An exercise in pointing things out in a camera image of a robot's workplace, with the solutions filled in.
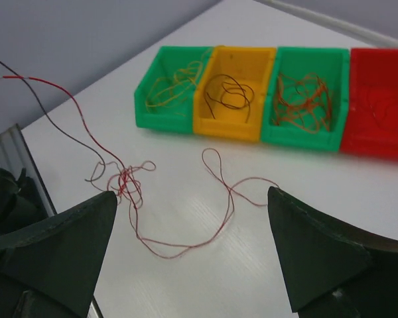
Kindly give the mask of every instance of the black wire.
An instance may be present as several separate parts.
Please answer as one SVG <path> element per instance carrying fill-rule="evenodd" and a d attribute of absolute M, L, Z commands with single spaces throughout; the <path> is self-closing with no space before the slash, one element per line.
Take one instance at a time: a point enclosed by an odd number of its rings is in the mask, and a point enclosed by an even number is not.
<path fill-rule="evenodd" d="M 14 73 L 16 76 L 20 76 L 16 71 L 12 70 L 9 66 L 7 66 L 5 63 L 3 63 L 2 61 L 0 61 L 0 65 L 2 65 L 4 68 L 6 68 L 7 70 L 9 70 L 10 72 Z M 77 142 L 78 144 L 81 144 L 82 146 L 90 149 L 92 152 L 94 152 L 95 154 L 97 154 L 97 156 L 100 158 L 100 161 L 102 162 L 103 166 L 106 167 L 106 163 L 105 160 L 103 159 L 103 157 L 101 156 L 101 154 L 99 152 L 97 152 L 96 150 L 94 150 L 92 147 L 88 146 L 87 144 L 84 144 L 82 141 L 79 141 L 78 139 L 74 138 L 73 136 L 71 136 L 70 134 L 66 133 L 65 131 L 63 131 L 58 125 L 56 125 L 54 123 L 54 121 L 49 117 L 46 109 L 44 108 L 44 106 L 42 105 L 40 98 L 38 98 L 38 95 L 36 94 L 35 90 L 33 89 L 33 87 L 26 81 L 26 79 L 21 78 L 21 80 L 25 83 L 26 86 L 28 86 L 29 90 L 31 91 L 31 93 L 33 93 L 35 99 L 37 100 L 38 105 L 40 106 L 42 112 L 44 113 L 44 115 L 47 117 L 48 121 L 51 122 L 51 124 L 54 126 L 54 128 L 56 128 L 58 131 L 60 131 L 62 134 L 64 134 L 65 136 L 67 136 L 69 139 L 72 139 L 73 141 Z M 90 179 L 87 180 L 87 182 L 94 182 L 98 179 L 100 179 L 103 174 L 105 173 L 105 168 L 102 170 L 101 174 L 94 179 Z"/>

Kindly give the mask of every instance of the tangled red wire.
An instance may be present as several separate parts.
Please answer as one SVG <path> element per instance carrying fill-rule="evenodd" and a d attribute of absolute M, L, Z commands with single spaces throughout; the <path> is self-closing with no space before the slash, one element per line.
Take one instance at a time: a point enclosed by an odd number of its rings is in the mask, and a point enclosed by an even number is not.
<path fill-rule="evenodd" d="M 131 223 L 131 226 L 133 227 L 133 230 L 135 231 L 136 237 L 139 241 L 141 241 L 143 243 L 143 245 L 146 246 L 147 249 L 149 249 L 154 255 L 160 257 L 160 258 L 164 258 L 164 259 L 173 259 L 173 258 L 177 258 L 179 256 L 182 256 L 183 254 L 187 253 L 189 250 L 195 249 L 195 248 L 200 248 L 203 247 L 207 244 L 210 244 L 222 231 L 222 229 L 224 228 L 224 226 L 227 224 L 227 222 L 231 219 L 231 217 L 234 214 L 235 211 L 235 205 L 234 205 L 234 200 L 233 200 L 233 195 L 237 195 L 243 199 L 245 199 L 246 201 L 248 201 L 250 204 L 256 206 L 256 207 L 264 207 L 267 206 L 266 203 L 256 203 L 252 200 L 250 200 L 250 198 L 248 198 L 246 195 L 242 194 L 241 192 L 235 190 L 235 188 L 237 186 L 239 186 L 240 184 L 246 182 L 246 181 L 251 181 L 251 180 L 261 180 L 264 182 L 268 182 L 270 184 L 273 184 L 276 187 L 279 187 L 275 182 L 269 180 L 269 179 L 265 179 L 265 178 L 261 178 L 261 177 L 248 177 L 245 179 L 242 179 L 238 182 L 236 182 L 234 185 L 228 185 L 226 183 L 226 181 L 224 180 L 224 176 L 223 176 L 223 168 L 222 168 L 222 158 L 220 156 L 220 153 L 214 149 L 214 148 L 206 148 L 202 151 L 202 161 L 206 167 L 206 169 L 208 170 L 208 172 L 214 177 L 216 178 L 227 190 L 228 192 L 228 206 L 226 209 L 226 214 L 224 215 L 224 219 L 221 223 L 221 225 L 218 227 L 218 229 L 216 230 L 216 232 L 207 240 L 205 240 L 204 242 L 198 243 L 198 244 L 192 244 L 192 245 L 188 245 L 188 244 L 176 244 L 176 243 L 168 243 L 168 242 L 162 242 L 159 240 L 155 240 L 152 238 L 147 238 L 147 237 L 142 237 L 139 233 L 139 209 L 143 206 L 143 196 L 142 196 L 142 192 L 141 192 L 141 183 L 139 180 L 135 179 L 134 173 L 138 172 L 140 170 L 145 170 L 148 172 L 152 172 L 155 171 L 156 169 L 156 165 L 155 163 L 153 163 L 150 160 L 144 161 L 140 166 L 128 166 L 125 167 L 124 163 L 111 151 L 109 151 L 108 149 L 106 149 L 105 147 L 103 147 L 92 135 L 92 133 L 90 132 L 86 121 L 84 120 L 84 116 L 82 114 L 80 105 L 78 104 L 78 102 L 76 101 L 76 99 L 74 98 L 74 96 L 72 96 L 72 94 L 67 91 L 66 89 L 64 89 L 63 87 L 51 83 L 49 81 L 46 81 L 44 79 L 40 79 L 40 78 L 32 78 L 32 77 L 23 77 L 23 76 L 2 76 L 0 77 L 0 79 L 25 79 L 25 80 L 33 80 L 33 81 L 39 81 L 42 83 L 46 83 L 48 85 L 54 86 L 58 89 L 60 89 L 61 91 L 63 91 L 66 95 L 68 95 L 71 100 L 75 103 L 77 110 L 80 114 L 83 126 L 85 128 L 85 130 L 87 131 L 88 135 L 90 136 L 90 138 L 94 141 L 94 143 L 97 144 L 98 147 L 100 147 L 103 151 L 105 151 L 106 153 L 108 153 L 109 155 L 111 155 L 113 158 L 115 158 L 116 161 L 112 161 L 112 162 L 99 162 L 96 164 L 94 170 L 93 170 L 93 174 L 92 177 L 90 178 L 90 180 L 86 180 L 88 182 L 90 182 L 96 189 L 100 190 L 100 191 L 105 191 L 103 189 L 100 189 L 98 186 L 96 186 L 94 184 L 94 181 L 98 180 L 104 173 L 105 169 L 109 166 L 109 165 L 115 165 L 117 170 L 119 171 L 119 173 L 114 174 L 110 177 L 110 179 L 107 181 L 107 187 L 106 190 L 108 191 L 114 191 L 115 194 L 118 196 L 119 198 L 119 202 L 121 202 L 121 200 L 123 199 L 123 197 L 125 199 L 128 199 L 130 204 L 129 204 L 129 220 Z M 215 154 L 217 154 L 218 156 L 218 160 L 219 160 L 219 173 L 216 174 L 211 167 L 208 165 L 208 163 L 205 160 L 205 153 L 207 152 L 213 152 Z M 102 167 L 103 170 L 101 171 L 101 174 L 99 176 L 99 178 L 94 178 L 94 176 L 96 175 L 96 172 L 98 170 L 99 167 Z M 170 246 L 170 247 L 174 247 L 174 248 L 182 248 L 181 252 L 178 252 L 176 254 L 173 254 L 171 256 L 166 256 L 166 255 L 162 255 L 160 252 L 157 252 L 150 244 L 157 244 L 157 245 L 162 245 L 162 246 Z"/>

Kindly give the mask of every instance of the yellow wire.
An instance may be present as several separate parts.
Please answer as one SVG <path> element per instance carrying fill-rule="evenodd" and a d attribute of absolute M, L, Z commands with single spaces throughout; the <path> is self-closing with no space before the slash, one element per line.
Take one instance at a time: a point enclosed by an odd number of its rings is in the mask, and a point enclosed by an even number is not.
<path fill-rule="evenodd" d="M 191 61 L 186 68 L 181 68 L 175 71 L 171 78 L 166 78 L 166 77 L 157 78 L 153 83 L 151 90 L 146 96 L 146 101 L 145 101 L 146 110 L 150 113 L 151 108 L 155 107 L 173 108 L 174 106 L 177 106 L 176 103 L 171 106 L 168 106 L 168 104 L 178 99 L 179 97 L 183 96 L 184 93 L 186 93 L 191 87 L 193 86 L 196 87 L 198 85 L 199 77 L 202 74 L 204 68 L 203 60 L 206 57 L 206 55 L 209 54 L 209 52 L 213 49 L 214 48 L 209 48 L 208 50 L 206 50 L 202 54 L 200 61 Z M 164 88 L 153 94 L 156 90 L 157 85 L 162 81 L 170 83 L 170 85 L 167 88 Z M 179 87 L 181 87 L 182 90 L 179 93 L 174 94 L 174 90 Z M 163 101 L 161 101 L 161 97 L 163 96 L 163 94 L 167 95 L 169 94 L 170 97 L 163 99 Z M 176 115 L 185 116 L 182 113 L 176 113 Z"/>

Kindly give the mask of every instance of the white table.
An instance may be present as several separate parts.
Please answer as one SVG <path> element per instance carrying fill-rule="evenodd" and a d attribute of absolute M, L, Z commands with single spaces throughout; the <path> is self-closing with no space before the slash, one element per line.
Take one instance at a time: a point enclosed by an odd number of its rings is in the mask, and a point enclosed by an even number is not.
<path fill-rule="evenodd" d="M 260 3 L 225 0 L 77 94 L 100 142 L 127 164 L 146 159 L 157 164 L 156 172 L 138 175 L 145 198 L 143 234 L 194 243 L 215 230 L 227 195 L 200 159 L 202 149 L 211 146 L 220 151 L 230 183 L 265 176 L 323 212 L 398 239 L 398 164 L 135 126 L 134 90 L 158 48 L 217 44 L 367 46 Z M 64 130 L 93 144 L 71 101 L 50 115 Z M 44 117 L 23 134 L 58 211 L 97 193 L 84 181 L 97 162 L 92 153 L 62 136 Z M 243 189 L 266 201 L 266 185 Z M 291 313 L 266 209 L 240 199 L 235 203 L 235 217 L 216 242 L 168 261 L 153 256 L 135 238 L 128 204 L 122 203 L 95 293 L 105 318 L 297 317 Z"/>

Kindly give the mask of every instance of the wall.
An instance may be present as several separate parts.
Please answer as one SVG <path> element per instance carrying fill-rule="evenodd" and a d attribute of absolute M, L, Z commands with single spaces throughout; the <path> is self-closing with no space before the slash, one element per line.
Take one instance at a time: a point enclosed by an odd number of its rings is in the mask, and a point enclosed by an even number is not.
<path fill-rule="evenodd" d="M 217 2 L 0 0 L 0 60 L 77 93 Z M 67 99 L 52 87 L 33 86 L 48 110 Z M 0 80 L 0 133 L 41 114 L 23 83 Z"/>
<path fill-rule="evenodd" d="M 398 39 L 398 0 L 280 0 Z"/>

